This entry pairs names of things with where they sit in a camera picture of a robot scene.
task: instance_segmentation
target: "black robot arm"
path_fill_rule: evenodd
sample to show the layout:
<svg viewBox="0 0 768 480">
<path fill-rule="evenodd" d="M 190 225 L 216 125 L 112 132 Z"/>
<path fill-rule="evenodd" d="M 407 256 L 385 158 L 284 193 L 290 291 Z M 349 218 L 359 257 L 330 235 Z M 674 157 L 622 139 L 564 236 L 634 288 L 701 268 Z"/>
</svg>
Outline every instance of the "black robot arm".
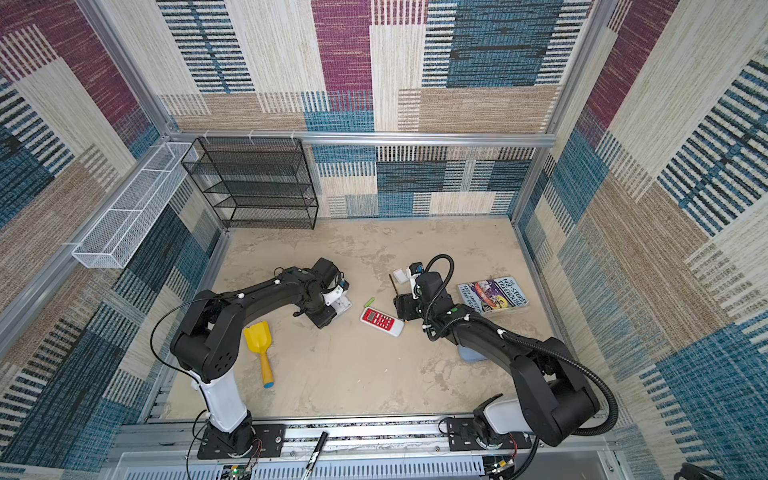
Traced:
<svg viewBox="0 0 768 480">
<path fill-rule="evenodd" d="M 271 280 L 235 292 L 199 292 L 181 320 L 170 351 L 181 368 L 198 374 L 204 383 L 227 373 L 237 360 L 240 335 L 248 322 L 281 306 L 294 304 L 318 327 L 328 325 L 336 310 L 327 300 L 349 284 L 339 269 L 321 258 L 311 269 L 286 268 Z"/>
<path fill-rule="evenodd" d="M 430 271 L 438 259 L 446 259 L 450 270 L 445 280 Z M 428 338 L 446 338 L 481 353 L 512 376 L 519 408 L 533 433 L 549 445 L 556 446 L 569 435 L 601 435 L 616 424 L 618 405 L 605 383 L 575 361 L 565 344 L 555 338 L 544 342 L 520 336 L 501 328 L 463 303 L 454 303 L 445 292 L 453 273 L 453 259 L 442 254 L 427 267 L 414 263 L 409 268 L 415 276 L 413 295 L 416 299 L 396 299 L 396 305 L 412 305 L 414 312 L 399 312 L 405 318 L 423 319 L 422 328 Z M 554 376 L 547 381 L 545 376 Z M 587 378 L 604 393 L 609 413 L 602 425 L 583 429 L 581 425 L 600 410 Z M 483 409 L 490 403 L 484 403 Z M 478 438 L 486 445 L 500 443 L 501 434 L 494 422 L 475 416 Z"/>
</svg>

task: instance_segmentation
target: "white wire basket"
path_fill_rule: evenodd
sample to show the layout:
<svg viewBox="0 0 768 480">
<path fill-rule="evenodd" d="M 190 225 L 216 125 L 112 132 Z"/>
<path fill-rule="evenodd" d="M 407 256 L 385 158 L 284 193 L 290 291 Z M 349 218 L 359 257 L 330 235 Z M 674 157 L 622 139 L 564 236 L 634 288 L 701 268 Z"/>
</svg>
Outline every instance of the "white wire basket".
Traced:
<svg viewBox="0 0 768 480">
<path fill-rule="evenodd" d="M 197 156 L 191 146 L 167 142 L 157 149 L 72 256 L 87 268 L 125 268 L 187 176 L 181 159 L 191 155 L 188 160 L 192 161 Z"/>
</svg>

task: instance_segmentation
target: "yellow toy shovel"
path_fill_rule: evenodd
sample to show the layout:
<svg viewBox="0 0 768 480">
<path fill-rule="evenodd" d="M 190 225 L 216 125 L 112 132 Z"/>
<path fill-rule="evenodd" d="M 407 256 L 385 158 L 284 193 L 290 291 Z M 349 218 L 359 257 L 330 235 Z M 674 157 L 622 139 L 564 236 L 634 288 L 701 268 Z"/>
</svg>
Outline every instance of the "yellow toy shovel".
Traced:
<svg viewBox="0 0 768 480">
<path fill-rule="evenodd" d="M 271 388 L 275 385 L 275 379 L 272 377 L 270 361 L 266 357 L 266 349 L 272 345 L 270 327 L 266 322 L 259 322 L 243 330 L 243 333 L 250 351 L 261 355 L 261 379 L 264 381 L 264 388 Z"/>
</svg>

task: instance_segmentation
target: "metal vent grille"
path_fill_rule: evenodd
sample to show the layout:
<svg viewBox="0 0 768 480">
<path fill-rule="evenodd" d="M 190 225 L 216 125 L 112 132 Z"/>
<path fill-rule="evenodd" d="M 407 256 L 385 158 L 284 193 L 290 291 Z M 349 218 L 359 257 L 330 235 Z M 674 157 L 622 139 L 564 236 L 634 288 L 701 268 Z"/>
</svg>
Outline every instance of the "metal vent grille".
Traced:
<svg viewBox="0 0 768 480">
<path fill-rule="evenodd" d="M 292 480 L 304 475 L 306 462 L 262 462 L 251 480 Z M 357 478 L 477 478 L 483 475 L 482 458 L 379 458 L 372 460 L 318 461 L 312 480 Z"/>
<path fill-rule="evenodd" d="M 260 462 L 250 480 L 294 480 L 304 475 L 306 460 Z M 222 465 L 190 465 L 192 480 L 220 480 Z M 312 480 L 358 478 L 477 478 L 483 475 L 482 457 L 445 455 L 437 458 L 378 458 L 318 461 Z M 130 467 L 125 480 L 187 480 L 183 466 Z"/>
<path fill-rule="evenodd" d="M 222 465 L 190 465 L 192 480 L 219 480 Z M 130 467 L 125 480 L 187 480 L 187 471 L 181 467 Z"/>
</svg>

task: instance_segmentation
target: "shovel handle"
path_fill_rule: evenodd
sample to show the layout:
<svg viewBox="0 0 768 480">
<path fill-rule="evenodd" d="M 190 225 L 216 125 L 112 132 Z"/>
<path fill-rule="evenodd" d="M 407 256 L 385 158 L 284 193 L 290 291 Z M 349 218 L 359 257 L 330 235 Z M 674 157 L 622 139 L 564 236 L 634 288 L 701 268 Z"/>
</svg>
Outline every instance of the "shovel handle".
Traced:
<svg viewBox="0 0 768 480">
<path fill-rule="evenodd" d="M 272 388 L 275 385 L 275 378 L 272 376 L 270 361 L 266 357 L 266 353 L 261 354 L 261 379 L 264 382 L 265 389 Z"/>
</svg>

